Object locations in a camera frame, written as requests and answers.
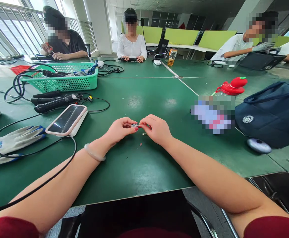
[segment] red basket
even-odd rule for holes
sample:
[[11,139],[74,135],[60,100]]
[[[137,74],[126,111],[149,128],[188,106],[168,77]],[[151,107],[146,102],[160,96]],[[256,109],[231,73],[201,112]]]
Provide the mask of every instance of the red basket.
[[15,73],[16,75],[23,73],[24,71],[28,70],[30,68],[30,66],[25,66],[25,65],[19,65],[19,66],[15,66],[10,68],[10,70],[12,70],[13,73]]

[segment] bag logo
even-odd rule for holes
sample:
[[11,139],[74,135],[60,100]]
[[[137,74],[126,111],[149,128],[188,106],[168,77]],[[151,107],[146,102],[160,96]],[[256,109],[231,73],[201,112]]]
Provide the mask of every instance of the bag logo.
[[253,116],[245,116],[244,118],[243,118],[243,123],[250,123],[250,122],[252,122],[254,120],[254,117]]

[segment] green table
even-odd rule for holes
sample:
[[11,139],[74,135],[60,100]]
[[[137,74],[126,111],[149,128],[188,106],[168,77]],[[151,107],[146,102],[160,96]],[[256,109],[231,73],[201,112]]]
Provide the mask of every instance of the green table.
[[[289,69],[288,64],[281,67]],[[253,71],[243,67],[229,68],[226,66],[224,68],[215,68],[207,66],[202,61],[176,59],[174,65],[169,68],[177,75],[183,77],[182,81],[199,95],[210,95],[223,82],[230,82],[236,77],[246,76],[248,83],[244,87],[245,92],[236,97],[236,105],[242,103],[245,97],[275,82],[289,82],[289,79],[279,78],[270,74],[269,71]],[[269,156],[289,172],[289,146],[283,149],[275,149]]]
[[[131,62],[119,64],[125,67],[125,72],[98,78],[97,89],[90,91],[94,97],[109,101],[111,106],[104,112],[88,114],[75,136],[78,149],[103,135],[117,118],[128,116],[139,121],[148,114],[154,114],[167,121],[173,136],[218,160],[243,177],[284,171],[269,156],[252,152],[245,145],[246,138],[237,130],[219,136],[206,133],[189,112],[191,105],[198,99],[197,95],[180,80],[173,78],[173,74],[167,68],[155,66],[149,60],[143,64]],[[6,74],[8,71],[7,67],[2,70]],[[13,75],[0,74],[0,89],[10,87],[13,79],[11,76]],[[26,86],[26,91],[27,97],[37,93],[30,85]],[[85,105],[89,110],[106,107],[104,102],[98,100],[94,100],[92,104],[87,102]],[[0,116],[0,128],[16,120],[36,115],[32,104],[24,100],[7,104],[3,101],[3,94],[0,94],[0,111],[3,113]],[[60,112],[54,111],[20,122],[3,133],[27,125],[46,127]],[[47,139],[23,149],[22,153],[37,151],[57,139],[48,135]],[[0,165],[0,206],[70,157],[72,152],[71,139],[64,139],[39,154]],[[127,136],[108,152],[107,160],[92,173],[74,206],[191,186],[194,186],[193,183],[171,156],[139,131]]]

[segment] green plastic basket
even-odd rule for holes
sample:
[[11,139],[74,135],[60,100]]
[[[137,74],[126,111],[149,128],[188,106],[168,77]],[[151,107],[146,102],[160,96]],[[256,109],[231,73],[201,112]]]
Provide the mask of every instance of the green plastic basket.
[[[95,63],[51,63],[46,64],[53,67],[58,72],[73,73],[79,72],[82,69],[89,69]],[[35,69],[38,70],[49,70],[55,72],[53,69],[45,65],[38,65]],[[78,90],[89,90],[97,87],[98,81],[98,67],[93,75],[87,76],[73,76],[73,77],[55,77],[48,78],[41,72],[28,72],[26,75],[32,76],[32,78],[22,77],[21,81],[29,82],[35,88],[42,93],[60,90],[60,91],[78,91]]]

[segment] hand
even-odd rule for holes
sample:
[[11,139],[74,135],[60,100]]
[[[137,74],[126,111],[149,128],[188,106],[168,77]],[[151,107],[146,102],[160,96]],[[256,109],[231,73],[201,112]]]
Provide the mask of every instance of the hand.
[[139,128],[131,127],[132,124],[136,123],[136,121],[131,120],[129,117],[117,119],[109,127],[108,131],[104,134],[104,137],[111,143],[112,147],[126,135],[136,133]]
[[59,53],[59,52],[57,52],[57,53],[54,53],[53,54],[53,58],[55,59],[55,60],[69,60],[70,59],[70,57],[69,57],[69,55],[68,54],[63,54],[63,53]]
[[122,56],[123,58],[124,58],[124,60],[126,61],[126,62],[128,62],[129,60],[130,60],[130,57],[129,56]]
[[265,50],[270,50],[272,47],[274,47],[276,43],[274,42],[264,42],[260,45],[254,46],[252,48],[252,52],[257,52],[257,51],[265,51]]
[[137,62],[138,63],[143,63],[143,61],[144,61],[144,56],[138,56],[137,57]]
[[52,53],[52,51],[50,49],[53,49],[53,47],[51,47],[50,45],[47,45],[47,43],[41,44],[42,49],[46,52],[46,53]]
[[148,136],[162,147],[165,147],[173,139],[166,121],[155,115],[148,115],[139,124],[139,127],[144,129]]

